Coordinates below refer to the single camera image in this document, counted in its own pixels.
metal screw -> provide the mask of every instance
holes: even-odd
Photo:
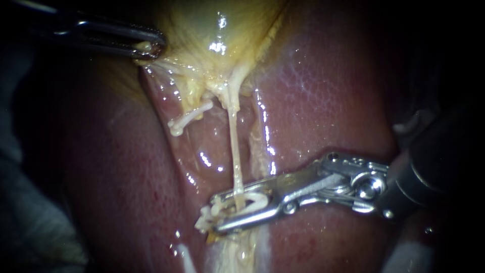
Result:
[[[386,217],[387,219],[394,218],[394,213],[388,209],[384,210],[382,213],[384,214],[384,217]]]
[[[336,162],[338,158],[339,158],[338,153],[329,153],[327,155],[327,159],[330,160],[331,162]]]
[[[286,214],[293,214],[296,210],[297,206],[294,202],[288,203],[283,209]]]
[[[376,196],[376,189],[369,182],[362,183],[357,190],[357,196],[365,200],[372,200]]]

